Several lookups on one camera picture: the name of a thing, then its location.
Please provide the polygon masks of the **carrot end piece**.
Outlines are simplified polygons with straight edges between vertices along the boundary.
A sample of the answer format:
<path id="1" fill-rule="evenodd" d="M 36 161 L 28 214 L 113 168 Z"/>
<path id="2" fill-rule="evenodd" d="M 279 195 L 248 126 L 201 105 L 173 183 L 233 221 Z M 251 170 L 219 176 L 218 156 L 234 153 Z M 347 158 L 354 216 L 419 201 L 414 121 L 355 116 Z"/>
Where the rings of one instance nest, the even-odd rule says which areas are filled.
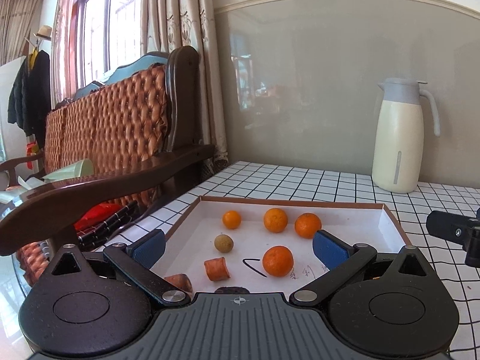
<path id="1" fill-rule="evenodd" d="M 169 275 L 164 278 L 168 283 L 191 295 L 193 293 L 193 286 L 191 280 L 186 274 Z"/>

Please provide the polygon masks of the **large orange pale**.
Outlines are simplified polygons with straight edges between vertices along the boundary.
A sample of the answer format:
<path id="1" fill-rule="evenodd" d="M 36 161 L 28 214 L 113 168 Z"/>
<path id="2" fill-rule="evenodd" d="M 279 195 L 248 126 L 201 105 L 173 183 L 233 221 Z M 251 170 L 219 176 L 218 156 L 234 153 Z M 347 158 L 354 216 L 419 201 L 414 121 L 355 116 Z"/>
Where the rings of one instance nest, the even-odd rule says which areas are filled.
<path id="1" fill-rule="evenodd" d="M 322 229 L 320 218 L 314 213 L 301 214 L 295 220 L 295 232 L 305 239 L 312 239 Z"/>

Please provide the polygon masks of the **dark red-orange tangerine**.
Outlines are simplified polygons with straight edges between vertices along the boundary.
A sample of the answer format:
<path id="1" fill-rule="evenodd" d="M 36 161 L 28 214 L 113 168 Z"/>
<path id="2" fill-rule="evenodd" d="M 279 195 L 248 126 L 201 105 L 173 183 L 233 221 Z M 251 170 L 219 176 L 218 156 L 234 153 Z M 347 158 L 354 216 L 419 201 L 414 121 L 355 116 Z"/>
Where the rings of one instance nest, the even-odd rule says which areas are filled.
<path id="1" fill-rule="evenodd" d="M 284 277 L 289 275 L 294 267 L 292 252 L 283 245 L 268 249 L 262 258 L 264 270 L 271 276 Z"/>

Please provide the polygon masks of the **yellow-orange tangerine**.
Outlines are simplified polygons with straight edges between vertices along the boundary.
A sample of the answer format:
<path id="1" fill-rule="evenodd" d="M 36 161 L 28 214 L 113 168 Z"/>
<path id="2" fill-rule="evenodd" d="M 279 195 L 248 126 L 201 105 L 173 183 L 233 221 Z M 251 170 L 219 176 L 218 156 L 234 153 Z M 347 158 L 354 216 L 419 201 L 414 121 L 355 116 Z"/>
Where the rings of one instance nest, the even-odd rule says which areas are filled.
<path id="1" fill-rule="evenodd" d="M 280 208 L 271 208 L 265 212 L 263 222 L 270 233 L 282 233 L 287 227 L 288 216 Z"/>

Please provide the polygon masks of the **small brown kiwi fruit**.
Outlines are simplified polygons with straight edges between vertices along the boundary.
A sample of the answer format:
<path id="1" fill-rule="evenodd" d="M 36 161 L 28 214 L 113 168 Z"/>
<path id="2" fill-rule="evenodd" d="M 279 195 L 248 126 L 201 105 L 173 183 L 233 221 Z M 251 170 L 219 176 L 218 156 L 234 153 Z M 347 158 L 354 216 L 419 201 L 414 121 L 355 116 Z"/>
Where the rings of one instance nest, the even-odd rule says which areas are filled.
<path id="1" fill-rule="evenodd" d="M 226 234 L 220 234 L 215 238 L 214 246 L 222 254 L 227 254 L 233 249 L 233 239 Z"/>

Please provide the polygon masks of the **small orange front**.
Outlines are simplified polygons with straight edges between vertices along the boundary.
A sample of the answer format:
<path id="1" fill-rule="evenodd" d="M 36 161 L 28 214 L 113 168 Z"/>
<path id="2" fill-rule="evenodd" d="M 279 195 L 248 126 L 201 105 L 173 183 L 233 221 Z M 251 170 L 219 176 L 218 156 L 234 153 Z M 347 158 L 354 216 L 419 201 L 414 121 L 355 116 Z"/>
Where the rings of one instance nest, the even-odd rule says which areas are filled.
<path id="1" fill-rule="evenodd" d="M 227 211 L 222 216 L 223 225 L 229 229 L 237 229 L 242 222 L 242 217 L 237 211 Z"/>

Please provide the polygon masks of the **white black grid tablecloth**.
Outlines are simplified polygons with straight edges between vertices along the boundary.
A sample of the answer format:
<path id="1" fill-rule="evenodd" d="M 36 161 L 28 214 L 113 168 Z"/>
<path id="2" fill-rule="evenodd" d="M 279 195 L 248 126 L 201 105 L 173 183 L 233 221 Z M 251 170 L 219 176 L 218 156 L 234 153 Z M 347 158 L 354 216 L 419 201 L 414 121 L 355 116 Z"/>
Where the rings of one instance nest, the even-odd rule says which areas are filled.
<path id="1" fill-rule="evenodd" d="M 411 193 L 390 193 L 374 185 L 368 175 L 239 161 L 119 231 L 114 241 L 130 244 L 157 228 L 168 232 L 199 196 L 386 205 L 439 274 L 460 311 L 460 327 L 451 345 L 454 359 L 479 358 L 479 270 L 465 265 L 465 251 L 458 244 L 439 240 L 426 230 L 427 215 L 433 210 L 475 215 L 478 189 L 422 182 Z"/>

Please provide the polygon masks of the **brown shallow cardboard box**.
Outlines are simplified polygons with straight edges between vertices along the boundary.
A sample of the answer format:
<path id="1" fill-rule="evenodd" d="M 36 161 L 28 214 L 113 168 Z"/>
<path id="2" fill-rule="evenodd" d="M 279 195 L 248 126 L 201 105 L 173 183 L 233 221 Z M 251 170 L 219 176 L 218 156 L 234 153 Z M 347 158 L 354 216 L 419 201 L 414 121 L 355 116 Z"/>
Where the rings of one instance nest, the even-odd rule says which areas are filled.
<path id="1" fill-rule="evenodd" d="M 264 227 L 264 214 L 271 208 L 287 213 L 288 224 L 281 233 Z M 227 229 L 222 216 L 227 211 L 241 215 L 241 225 Z M 380 203 L 320 203 L 275 201 L 230 197 L 199 197 L 166 233 L 166 250 L 152 267 L 161 277 L 186 274 L 193 291 L 212 293 L 219 287 L 243 287 L 251 293 L 282 292 L 290 295 L 296 289 L 327 272 L 314 255 L 312 240 L 295 232 L 295 220 L 304 213 L 314 213 L 322 228 L 349 245 L 365 243 L 380 253 L 397 253 L 409 244 L 399 222 Z M 233 249 L 221 253 L 214 246 L 215 238 L 226 234 L 233 239 Z M 289 275 L 274 277 L 262 266 L 264 253 L 278 245 L 288 248 L 294 256 Z M 212 282 L 204 262 L 224 257 L 230 278 Z"/>

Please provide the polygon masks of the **cream thermos jug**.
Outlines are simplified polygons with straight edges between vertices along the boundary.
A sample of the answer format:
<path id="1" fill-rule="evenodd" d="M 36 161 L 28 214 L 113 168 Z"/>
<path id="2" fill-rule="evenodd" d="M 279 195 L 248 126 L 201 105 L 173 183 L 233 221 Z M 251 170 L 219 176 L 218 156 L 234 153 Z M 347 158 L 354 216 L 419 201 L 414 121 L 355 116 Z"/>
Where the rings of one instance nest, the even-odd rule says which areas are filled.
<path id="1" fill-rule="evenodd" d="M 377 121 L 372 179 L 381 189 L 398 194 L 416 189 L 424 150 L 424 117 L 420 98 L 426 98 L 433 117 L 433 134 L 441 134 L 434 96 L 421 82 L 386 78 L 378 86 L 383 100 Z"/>

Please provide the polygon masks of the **pale green cup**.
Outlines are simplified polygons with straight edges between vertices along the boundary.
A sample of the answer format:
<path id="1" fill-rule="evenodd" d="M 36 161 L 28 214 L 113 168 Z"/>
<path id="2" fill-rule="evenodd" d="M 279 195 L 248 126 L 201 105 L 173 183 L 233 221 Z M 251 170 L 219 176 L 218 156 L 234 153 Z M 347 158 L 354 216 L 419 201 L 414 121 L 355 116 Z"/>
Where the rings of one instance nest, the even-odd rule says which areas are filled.
<path id="1" fill-rule="evenodd" d="M 91 176 L 94 172 L 94 164 L 90 159 L 86 158 L 46 174 L 43 180 L 49 182 L 69 180 L 83 176 Z"/>

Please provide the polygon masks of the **orange tufted sofa cushion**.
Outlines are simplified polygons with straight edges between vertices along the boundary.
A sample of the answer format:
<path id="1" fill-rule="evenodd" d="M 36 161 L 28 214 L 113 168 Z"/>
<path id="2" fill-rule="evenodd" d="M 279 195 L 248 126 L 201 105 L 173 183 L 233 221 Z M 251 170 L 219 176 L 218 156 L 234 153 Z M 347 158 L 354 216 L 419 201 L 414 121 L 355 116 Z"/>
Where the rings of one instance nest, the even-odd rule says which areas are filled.
<path id="1" fill-rule="evenodd" d="M 51 111 L 46 117 L 46 172 L 88 158 L 99 175 L 159 153 L 171 119 L 165 69 L 155 63 Z"/>

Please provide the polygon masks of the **black hanging jacket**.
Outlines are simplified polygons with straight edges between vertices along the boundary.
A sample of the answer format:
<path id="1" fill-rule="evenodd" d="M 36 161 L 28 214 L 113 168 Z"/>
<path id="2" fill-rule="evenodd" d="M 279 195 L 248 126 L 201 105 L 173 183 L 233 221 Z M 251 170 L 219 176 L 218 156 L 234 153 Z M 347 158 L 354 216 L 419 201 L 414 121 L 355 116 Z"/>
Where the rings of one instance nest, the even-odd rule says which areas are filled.
<path id="1" fill-rule="evenodd" d="M 32 68 L 25 59 L 17 72 L 9 96 L 7 122 L 17 124 L 27 137 L 35 135 L 39 148 L 43 149 L 50 111 L 50 57 L 41 50 Z"/>

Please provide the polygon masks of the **straw hat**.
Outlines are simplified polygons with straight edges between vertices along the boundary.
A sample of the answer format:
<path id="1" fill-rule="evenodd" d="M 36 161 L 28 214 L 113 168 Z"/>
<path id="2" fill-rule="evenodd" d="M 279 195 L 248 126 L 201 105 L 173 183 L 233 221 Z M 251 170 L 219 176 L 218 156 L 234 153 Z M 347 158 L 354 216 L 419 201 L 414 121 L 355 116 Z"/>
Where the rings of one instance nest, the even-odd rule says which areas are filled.
<path id="1" fill-rule="evenodd" d="M 49 25 L 42 25 L 36 33 L 34 33 L 34 36 L 38 39 L 41 40 L 46 40 L 50 41 L 51 40 L 51 35 L 52 35 L 52 27 Z"/>

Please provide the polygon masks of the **beige patterned curtain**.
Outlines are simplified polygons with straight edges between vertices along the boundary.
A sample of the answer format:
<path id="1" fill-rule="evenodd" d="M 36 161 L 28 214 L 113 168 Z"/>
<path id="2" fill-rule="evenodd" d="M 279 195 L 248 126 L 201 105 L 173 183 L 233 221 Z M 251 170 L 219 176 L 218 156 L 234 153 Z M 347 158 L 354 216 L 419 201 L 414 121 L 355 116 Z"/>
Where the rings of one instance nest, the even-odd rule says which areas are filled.
<path id="1" fill-rule="evenodd" d="M 166 147 L 209 146 L 210 172 L 228 165 L 221 75 L 212 0 L 142 0 L 142 52 L 168 56 Z"/>

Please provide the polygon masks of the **dark wooden sofa frame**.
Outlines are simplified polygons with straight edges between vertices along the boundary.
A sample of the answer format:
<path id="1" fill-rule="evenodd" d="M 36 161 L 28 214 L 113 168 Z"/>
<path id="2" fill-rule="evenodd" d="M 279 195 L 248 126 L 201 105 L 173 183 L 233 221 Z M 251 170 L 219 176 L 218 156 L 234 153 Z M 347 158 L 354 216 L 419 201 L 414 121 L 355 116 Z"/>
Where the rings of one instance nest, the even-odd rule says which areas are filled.
<path id="1" fill-rule="evenodd" d="M 151 52 L 116 69 L 108 85 L 155 63 L 167 67 L 167 62 L 165 53 Z M 88 85 L 83 96 L 103 86 Z M 213 150 L 207 145 L 169 150 L 167 143 L 168 138 L 159 153 L 133 166 L 43 184 L 11 200 L 1 209 L 1 254 L 11 255 L 33 242 L 48 242 L 52 251 L 77 243 L 74 224 L 100 203 L 137 201 L 145 209 L 157 199 L 168 202 L 183 194 L 199 179 L 201 163 L 212 157 Z"/>

